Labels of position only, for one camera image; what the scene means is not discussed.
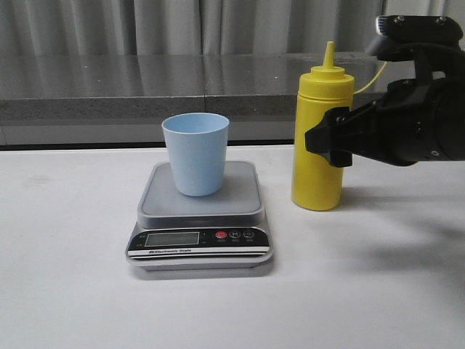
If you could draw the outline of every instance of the bottle nozzle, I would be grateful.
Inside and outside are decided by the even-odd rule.
[[[334,41],[328,41],[326,44],[325,59],[323,60],[323,68],[332,69],[334,67]]]

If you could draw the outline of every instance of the plastic cup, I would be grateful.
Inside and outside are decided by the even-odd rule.
[[[189,196],[218,191],[225,174],[229,120],[213,113],[167,118],[161,126],[176,189]]]

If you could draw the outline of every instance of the kitchen scale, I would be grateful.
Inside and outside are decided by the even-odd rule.
[[[147,271],[252,268],[272,256],[255,166],[226,161],[222,187],[186,196],[170,163],[154,167],[137,207],[126,258]]]

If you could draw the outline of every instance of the yellow squeeze bottle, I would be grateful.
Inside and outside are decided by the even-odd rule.
[[[334,107],[352,107],[354,78],[333,65],[334,43],[326,46],[322,66],[301,75],[297,95],[294,138],[292,200],[295,204],[324,211],[339,204],[343,169],[331,166],[325,158],[305,148],[305,132],[320,123]]]

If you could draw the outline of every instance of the bottle cap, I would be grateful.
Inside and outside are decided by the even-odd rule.
[[[351,98],[354,83],[353,76],[334,65],[334,42],[328,41],[323,65],[312,67],[309,73],[301,75],[299,94],[321,100]]]

